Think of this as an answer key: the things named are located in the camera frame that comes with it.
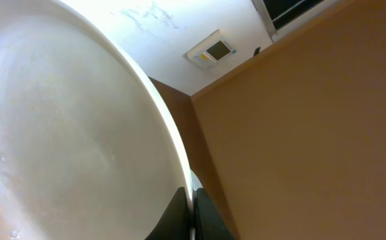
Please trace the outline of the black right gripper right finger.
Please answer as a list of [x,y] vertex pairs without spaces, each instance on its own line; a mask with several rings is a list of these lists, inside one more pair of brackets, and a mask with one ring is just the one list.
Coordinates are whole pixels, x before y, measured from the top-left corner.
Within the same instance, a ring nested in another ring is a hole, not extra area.
[[204,188],[194,197],[195,240],[235,240]]

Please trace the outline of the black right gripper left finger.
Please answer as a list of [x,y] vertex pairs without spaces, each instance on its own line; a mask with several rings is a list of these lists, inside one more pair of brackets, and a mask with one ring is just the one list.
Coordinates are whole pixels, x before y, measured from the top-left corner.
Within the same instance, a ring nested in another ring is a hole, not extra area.
[[190,212],[185,188],[180,187],[145,240],[190,240]]

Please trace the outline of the cream white plate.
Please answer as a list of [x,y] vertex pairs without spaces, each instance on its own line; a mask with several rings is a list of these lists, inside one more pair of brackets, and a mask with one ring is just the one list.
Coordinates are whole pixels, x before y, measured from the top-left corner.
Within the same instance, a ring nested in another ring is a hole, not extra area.
[[62,1],[0,1],[0,239],[145,239],[189,162],[143,70]]

